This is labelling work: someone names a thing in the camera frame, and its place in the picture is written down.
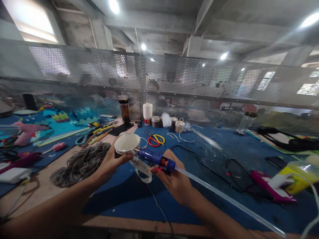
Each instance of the glass jar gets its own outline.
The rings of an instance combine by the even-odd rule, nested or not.
[[[245,112],[245,115],[242,118],[242,121],[240,122],[240,124],[238,125],[236,129],[236,133],[240,135],[244,135],[245,132],[248,130],[248,128],[252,125],[253,121],[256,119],[257,116],[258,114],[254,112],[249,112],[249,111]]]
[[[128,99],[119,99],[119,103],[121,106],[122,122],[129,123],[131,121],[130,111],[129,111],[129,100]]]

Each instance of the paper cup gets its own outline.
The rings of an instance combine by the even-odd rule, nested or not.
[[[175,132],[176,133],[182,133],[184,128],[184,118],[180,118],[178,121],[175,122]]]
[[[153,115],[153,105],[150,103],[143,104],[143,116],[144,118],[151,118]]]
[[[121,135],[114,144],[115,151],[120,154],[136,154],[133,148],[139,149],[141,147],[141,138],[137,134],[125,132]]]
[[[171,119],[171,121],[172,121],[172,125],[170,126],[170,128],[175,128],[175,122],[178,121],[178,118],[176,118],[176,117],[171,117],[170,119]]]
[[[153,116],[152,117],[152,126],[154,128],[158,128],[160,126],[160,116]]]
[[[144,117],[144,123],[145,123],[145,125],[151,125],[152,124],[152,118],[150,117],[150,118],[145,118]]]

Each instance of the hand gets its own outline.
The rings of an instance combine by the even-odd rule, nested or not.
[[[133,154],[126,154],[120,158],[115,158],[114,143],[118,138],[119,136],[115,138],[100,167],[92,175],[92,177],[99,183],[100,186],[109,181],[109,179],[115,173],[117,167],[125,164],[134,157]]]
[[[184,164],[170,149],[166,150],[163,156],[174,160],[178,167],[185,169]],[[186,175],[175,170],[169,176],[158,167],[151,167],[150,172],[154,173],[164,183],[167,190],[177,202],[183,206],[189,206],[191,204],[195,189]]]

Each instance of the gray yarn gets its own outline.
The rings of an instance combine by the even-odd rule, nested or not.
[[[91,176],[101,165],[111,144],[98,142],[96,146],[86,147],[67,160],[67,167],[55,171],[50,182],[60,188],[68,188],[82,179]]]

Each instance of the blue hot glue gun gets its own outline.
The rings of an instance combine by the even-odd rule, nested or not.
[[[137,154],[140,156],[141,159],[145,159],[151,163],[158,165],[165,173],[169,174],[175,170],[176,163],[175,161],[164,157],[161,154],[157,154],[153,151],[141,148],[141,149],[134,149],[137,151]]]

